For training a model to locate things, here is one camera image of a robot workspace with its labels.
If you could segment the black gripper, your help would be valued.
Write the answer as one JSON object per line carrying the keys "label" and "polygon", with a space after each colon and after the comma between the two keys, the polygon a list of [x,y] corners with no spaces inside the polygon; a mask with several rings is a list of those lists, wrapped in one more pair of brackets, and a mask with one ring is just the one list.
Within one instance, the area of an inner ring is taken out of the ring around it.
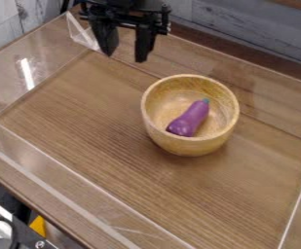
{"label": "black gripper", "polygon": [[112,56],[120,45],[119,26],[136,29],[135,59],[148,60],[157,34],[172,31],[172,6],[165,0],[80,0],[81,17],[89,20],[100,48]]}

